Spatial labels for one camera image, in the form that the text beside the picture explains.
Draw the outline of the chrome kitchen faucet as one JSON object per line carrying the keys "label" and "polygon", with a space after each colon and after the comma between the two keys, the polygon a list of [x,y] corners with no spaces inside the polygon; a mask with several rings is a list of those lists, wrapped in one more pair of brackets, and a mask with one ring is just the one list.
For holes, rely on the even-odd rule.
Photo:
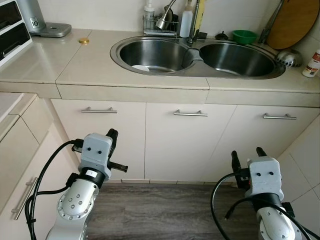
{"label": "chrome kitchen faucet", "polygon": [[[171,21],[171,19],[167,20],[167,15],[170,12],[173,13],[172,7],[175,2],[176,2],[176,0],[171,0],[169,2],[169,4],[167,4],[164,7],[163,14],[160,16],[160,18],[158,18],[158,20],[155,24],[154,28],[156,30],[164,31],[169,27],[169,22],[172,22],[172,21]],[[201,3],[201,2],[202,2],[202,0],[195,0],[195,7],[193,10],[192,21],[190,23],[189,36],[186,38],[188,44],[193,44],[198,39],[199,28],[197,27],[197,21],[198,21],[198,14],[201,11],[201,5],[202,5],[202,9],[204,9],[204,3]]]}

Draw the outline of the white cabinet door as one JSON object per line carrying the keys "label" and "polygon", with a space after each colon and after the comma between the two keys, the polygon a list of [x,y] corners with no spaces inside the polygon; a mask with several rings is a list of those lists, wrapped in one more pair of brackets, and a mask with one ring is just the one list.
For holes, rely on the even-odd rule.
{"label": "white cabinet door", "polygon": [[[147,103],[144,177],[197,182],[236,108],[212,103]],[[176,110],[202,110],[208,116],[173,115]]]}
{"label": "white cabinet door", "polygon": [[[146,104],[143,102],[112,102],[100,100],[52,99],[62,126],[70,138],[84,138],[90,133],[118,131],[112,162],[128,166],[126,173],[114,170],[112,179],[142,180],[145,178]],[[113,107],[116,114],[82,113]]]}
{"label": "white cabinet door", "polygon": [[[26,183],[39,176],[51,154],[66,141],[56,125],[51,125],[45,137],[37,140],[22,118],[0,141],[0,240],[31,240],[25,214],[14,219],[12,210],[30,189]],[[78,173],[78,162],[71,153],[67,146],[56,155],[44,174],[40,191],[59,190],[66,185],[71,173]],[[56,206],[61,195],[38,196],[34,224],[37,240],[46,239],[57,219]]]}
{"label": "white cabinet door", "polygon": [[[262,147],[270,157],[279,157],[306,129],[320,110],[317,107],[239,105],[222,133],[210,159],[202,166],[200,182],[217,182],[232,169],[232,151],[242,166]],[[264,119],[263,114],[290,114],[297,119]]]}

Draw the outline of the stainless steel double sink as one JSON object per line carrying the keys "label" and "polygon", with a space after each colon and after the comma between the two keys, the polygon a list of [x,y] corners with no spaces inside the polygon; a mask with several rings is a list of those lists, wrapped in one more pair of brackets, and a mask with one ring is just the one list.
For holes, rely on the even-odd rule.
{"label": "stainless steel double sink", "polygon": [[218,39],[189,44],[185,38],[134,36],[115,43],[110,57],[118,66],[147,76],[267,80],[286,71],[265,48]]}

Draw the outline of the white bottle brown label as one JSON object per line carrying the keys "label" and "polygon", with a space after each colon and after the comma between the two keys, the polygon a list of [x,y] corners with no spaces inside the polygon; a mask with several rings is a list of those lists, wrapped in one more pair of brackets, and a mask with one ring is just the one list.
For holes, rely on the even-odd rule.
{"label": "white bottle brown label", "polygon": [[307,78],[313,78],[316,76],[320,68],[320,53],[316,50],[313,57],[307,63],[301,74]]}

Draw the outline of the green plastic bowl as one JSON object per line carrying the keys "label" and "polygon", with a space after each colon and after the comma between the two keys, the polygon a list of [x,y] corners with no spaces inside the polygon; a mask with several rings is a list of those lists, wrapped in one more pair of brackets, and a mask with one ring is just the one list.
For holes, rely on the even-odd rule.
{"label": "green plastic bowl", "polygon": [[258,34],[251,30],[233,30],[232,40],[240,45],[253,44],[258,39]]}

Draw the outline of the white drawer unit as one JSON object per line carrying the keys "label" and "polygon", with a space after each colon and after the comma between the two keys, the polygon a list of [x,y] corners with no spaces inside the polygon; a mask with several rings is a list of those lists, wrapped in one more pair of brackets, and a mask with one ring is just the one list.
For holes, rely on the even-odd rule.
{"label": "white drawer unit", "polygon": [[32,43],[16,0],[0,0],[0,67]]}

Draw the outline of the clear pump soap bottle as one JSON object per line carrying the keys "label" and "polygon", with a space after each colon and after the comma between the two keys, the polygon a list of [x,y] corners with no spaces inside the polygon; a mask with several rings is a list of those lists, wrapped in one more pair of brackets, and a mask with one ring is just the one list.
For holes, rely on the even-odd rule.
{"label": "clear pump soap bottle", "polygon": [[144,14],[142,19],[145,21],[152,21],[155,16],[155,8],[153,7],[153,0],[146,0],[143,10],[144,10]]}

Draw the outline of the long metal utensil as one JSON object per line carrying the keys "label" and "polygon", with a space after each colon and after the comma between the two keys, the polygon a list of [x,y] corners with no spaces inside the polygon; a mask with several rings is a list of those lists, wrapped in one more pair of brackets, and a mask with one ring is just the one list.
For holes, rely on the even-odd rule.
{"label": "long metal utensil", "polygon": [[269,34],[273,28],[275,23],[275,19],[277,18],[279,12],[281,11],[282,5],[284,4],[285,0],[279,0],[278,4],[276,5],[272,15],[270,16],[269,20],[267,21],[265,27],[263,28],[261,35],[258,38],[257,44],[265,44]]}

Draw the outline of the tall white bottle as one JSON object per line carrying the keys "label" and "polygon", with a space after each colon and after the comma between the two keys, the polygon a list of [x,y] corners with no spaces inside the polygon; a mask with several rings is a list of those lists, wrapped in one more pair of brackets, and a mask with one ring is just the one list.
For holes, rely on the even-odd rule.
{"label": "tall white bottle", "polygon": [[180,38],[188,38],[194,20],[194,0],[186,0],[185,7],[180,16],[179,34]]}

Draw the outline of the round wooden cutting board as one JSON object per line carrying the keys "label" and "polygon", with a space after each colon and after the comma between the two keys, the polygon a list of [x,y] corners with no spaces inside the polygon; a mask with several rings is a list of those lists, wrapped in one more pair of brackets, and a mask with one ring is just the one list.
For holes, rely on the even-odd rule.
{"label": "round wooden cutting board", "polygon": [[266,44],[285,50],[297,44],[312,29],[320,11],[320,0],[282,0]]}

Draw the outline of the grey countertop appliance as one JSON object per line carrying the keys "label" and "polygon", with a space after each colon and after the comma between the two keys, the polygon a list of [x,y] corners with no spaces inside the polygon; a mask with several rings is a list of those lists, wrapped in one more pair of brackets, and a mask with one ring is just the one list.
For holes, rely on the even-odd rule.
{"label": "grey countertop appliance", "polygon": [[68,23],[46,22],[38,0],[16,0],[16,3],[31,36],[62,38],[73,29]]}

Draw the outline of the yellow detergent bottle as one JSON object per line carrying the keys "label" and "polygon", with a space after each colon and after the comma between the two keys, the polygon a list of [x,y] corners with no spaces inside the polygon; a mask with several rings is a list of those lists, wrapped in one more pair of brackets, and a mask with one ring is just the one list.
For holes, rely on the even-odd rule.
{"label": "yellow detergent bottle", "polygon": [[206,9],[206,1],[207,0],[197,0],[198,7],[195,11],[195,23],[193,25],[196,32],[198,32],[201,29],[202,19],[204,18],[204,13]]}

